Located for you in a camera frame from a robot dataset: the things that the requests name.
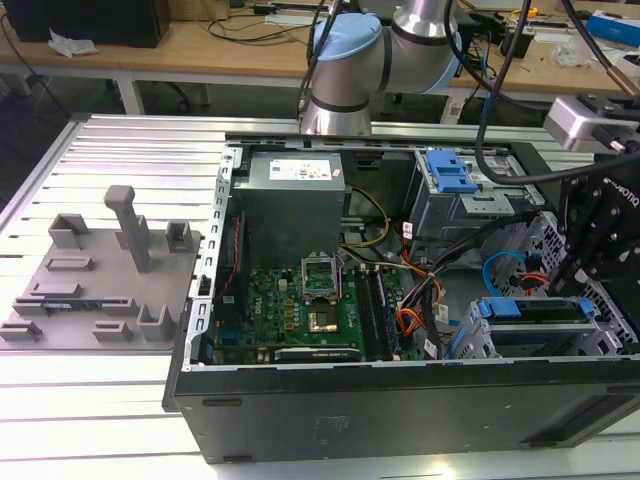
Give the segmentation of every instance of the black box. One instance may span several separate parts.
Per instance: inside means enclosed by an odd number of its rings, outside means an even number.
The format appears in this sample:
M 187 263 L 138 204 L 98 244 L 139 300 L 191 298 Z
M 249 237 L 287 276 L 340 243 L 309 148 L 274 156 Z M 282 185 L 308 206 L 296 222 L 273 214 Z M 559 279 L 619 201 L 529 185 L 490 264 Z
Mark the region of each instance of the black box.
M 169 29 L 168 0 L 5 0 L 20 40 L 44 42 L 49 29 L 75 40 L 154 48 Z

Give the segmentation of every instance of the chip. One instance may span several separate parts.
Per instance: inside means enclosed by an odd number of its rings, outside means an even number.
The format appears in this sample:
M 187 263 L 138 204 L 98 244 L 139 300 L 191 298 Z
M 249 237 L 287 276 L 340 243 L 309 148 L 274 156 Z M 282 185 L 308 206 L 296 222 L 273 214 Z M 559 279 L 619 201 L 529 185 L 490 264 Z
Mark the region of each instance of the chip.
M 311 305 L 308 308 L 309 333 L 337 333 L 338 317 L 334 305 Z

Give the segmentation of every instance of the motherboard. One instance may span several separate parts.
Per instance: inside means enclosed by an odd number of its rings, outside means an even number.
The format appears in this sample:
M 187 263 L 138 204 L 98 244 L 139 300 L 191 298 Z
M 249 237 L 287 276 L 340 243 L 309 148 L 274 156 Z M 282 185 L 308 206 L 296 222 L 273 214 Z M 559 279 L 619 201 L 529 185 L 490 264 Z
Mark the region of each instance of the motherboard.
M 225 352 L 224 362 L 230 355 L 244 364 L 314 362 L 318 355 L 355 362 L 421 359 L 396 325 L 396 304 L 404 296 L 399 272 L 331 264 L 251 270 L 238 335 L 216 349 Z

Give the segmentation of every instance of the black metal panel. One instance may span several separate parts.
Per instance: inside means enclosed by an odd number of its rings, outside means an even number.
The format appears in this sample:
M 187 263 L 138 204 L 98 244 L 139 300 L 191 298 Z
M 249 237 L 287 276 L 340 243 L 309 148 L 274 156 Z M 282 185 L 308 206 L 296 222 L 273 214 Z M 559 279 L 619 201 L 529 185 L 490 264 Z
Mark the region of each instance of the black metal panel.
M 191 372 L 176 399 L 209 463 L 570 447 L 640 406 L 637 365 Z

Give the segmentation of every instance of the gray power supply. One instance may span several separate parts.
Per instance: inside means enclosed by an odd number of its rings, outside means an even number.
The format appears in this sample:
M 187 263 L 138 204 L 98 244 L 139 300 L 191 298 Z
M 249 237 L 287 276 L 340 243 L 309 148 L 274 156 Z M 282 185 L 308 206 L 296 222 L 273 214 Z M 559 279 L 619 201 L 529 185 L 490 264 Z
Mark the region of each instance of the gray power supply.
M 255 267 L 297 267 L 311 253 L 337 251 L 345 195 L 338 153 L 254 153 L 235 193 Z

